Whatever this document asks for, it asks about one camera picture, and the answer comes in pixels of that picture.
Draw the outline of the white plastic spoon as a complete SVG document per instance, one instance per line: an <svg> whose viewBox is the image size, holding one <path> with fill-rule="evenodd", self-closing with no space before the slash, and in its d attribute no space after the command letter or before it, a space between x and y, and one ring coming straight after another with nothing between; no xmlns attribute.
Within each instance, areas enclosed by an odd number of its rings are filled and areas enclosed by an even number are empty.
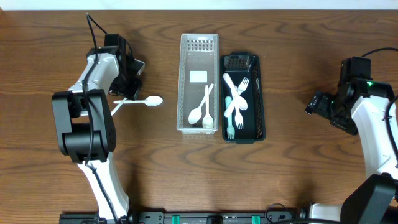
<svg viewBox="0 0 398 224"><path fill-rule="evenodd" d="M237 94L227 107L227 111L232 111L235 107L238 107L239 109L246 110L248 108L248 104L246 100L241 97L239 94Z"/></svg>

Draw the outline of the pale blue plastic fork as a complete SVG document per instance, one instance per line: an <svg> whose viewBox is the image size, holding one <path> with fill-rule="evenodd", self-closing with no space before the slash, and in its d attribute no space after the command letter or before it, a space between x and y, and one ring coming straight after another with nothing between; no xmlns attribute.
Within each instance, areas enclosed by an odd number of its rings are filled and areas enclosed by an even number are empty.
<svg viewBox="0 0 398 224"><path fill-rule="evenodd" d="M232 101L232 98L231 98L230 96L227 96L227 97L225 98L225 105L226 105L226 107L229 106L229 104L231 103L231 101ZM227 129L226 129L226 131L227 131L227 137L228 137L228 139L229 139L230 141L232 141L232 140L234 139L234 137L235 137L235 128L234 128L234 126L233 126L232 115L229 115L229 116L227 117L227 119L228 119L228 126L227 126Z"/></svg>

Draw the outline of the white spoon horizontal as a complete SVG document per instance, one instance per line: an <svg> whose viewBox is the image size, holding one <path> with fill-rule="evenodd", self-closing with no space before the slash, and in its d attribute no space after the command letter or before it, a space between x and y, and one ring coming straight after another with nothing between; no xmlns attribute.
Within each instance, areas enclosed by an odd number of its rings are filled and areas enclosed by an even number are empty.
<svg viewBox="0 0 398 224"><path fill-rule="evenodd" d="M114 104L120 104L120 103L137 104L137 103L143 103L143 104L145 104L146 106L149 106L149 107L159 106L160 104L162 104L162 102L163 102L163 98L161 98L160 96L155 96L155 95L148 96L144 100L128 100L127 98L125 98L123 100L113 101Z"/></svg>

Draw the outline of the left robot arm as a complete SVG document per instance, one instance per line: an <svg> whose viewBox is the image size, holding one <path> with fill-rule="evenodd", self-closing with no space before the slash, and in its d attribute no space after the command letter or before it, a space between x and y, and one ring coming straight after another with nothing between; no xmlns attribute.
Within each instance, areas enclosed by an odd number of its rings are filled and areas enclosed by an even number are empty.
<svg viewBox="0 0 398 224"><path fill-rule="evenodd" d="M142 87L138 75L144 62L134 58L119 34L106 34L104 46L92 48L87 66L67 91L52 97L58 146L83 171L98 203L96 218L60 217L62 223L131 223L129 197L123 190L113 152L116 128L107 94L136 100Z"/></svg>

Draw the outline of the white plastic fork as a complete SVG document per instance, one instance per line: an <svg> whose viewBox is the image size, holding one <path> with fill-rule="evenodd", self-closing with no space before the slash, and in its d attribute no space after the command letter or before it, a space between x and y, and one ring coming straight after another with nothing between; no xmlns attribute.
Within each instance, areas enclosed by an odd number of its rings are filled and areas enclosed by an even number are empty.
<svg viewBox="0 0 398 224"><path fill-rule="evenodd" d="M234 120L236 123L236 127L237 127L237 129L243 129L243 116L240 112L240 103L236 103L235 111L236 111L236 114L235 114Z"/></svg>

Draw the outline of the white spoon vertical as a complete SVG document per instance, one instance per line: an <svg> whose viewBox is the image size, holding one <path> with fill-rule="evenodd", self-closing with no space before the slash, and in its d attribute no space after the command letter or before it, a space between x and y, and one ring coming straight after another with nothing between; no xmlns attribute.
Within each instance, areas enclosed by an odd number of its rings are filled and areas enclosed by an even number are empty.
<svg viewBox="0 0 398 224"><path fill-rule="evenodd" d="M209 109L210 92L213 89L213 87L214 87L213 83L210 86L208 86L208 85L205 86L205 95L204 95L201 103L199 104L199 106L192 109L188 116L188 122L190 124L195 124L200 120L200 118L202 116L202 106L203 105L206 106L206 110Z"/></svg>

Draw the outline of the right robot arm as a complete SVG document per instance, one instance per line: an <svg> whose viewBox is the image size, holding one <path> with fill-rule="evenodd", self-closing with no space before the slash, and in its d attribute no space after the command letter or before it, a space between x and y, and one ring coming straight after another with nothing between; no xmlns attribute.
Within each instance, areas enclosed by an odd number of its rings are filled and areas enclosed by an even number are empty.
<svg viewBox="0 0 398 224"><path fill-rule="evenodd" d="M341 204L310 206L310 223L397 223L397 96L392 87L371 78L371 61L342 61L338 91L318 91L305 111L359 135L366 180Z"/></svg>

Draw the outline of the white fork tines up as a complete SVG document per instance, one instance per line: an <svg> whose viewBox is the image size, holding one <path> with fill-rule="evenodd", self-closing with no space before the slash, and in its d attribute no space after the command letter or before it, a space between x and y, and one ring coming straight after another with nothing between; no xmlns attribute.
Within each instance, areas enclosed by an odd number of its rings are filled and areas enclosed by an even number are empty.
<svg viewBox="0 0 398 224"><path fill-rule="evenodd" d="M243 80L242 80L242 82L241 82L241 84L238 86L238 90L237 90L237 94L239 94L240 96L241 96L241 94L246 90L246 88L248 87L248 84L249 84L249 78L243 78ZM233 112L233 110L232 111L225 111L224 112L224 116L225 117L228 117L229 115L231 115L232 114L232 112Z"/></svg>

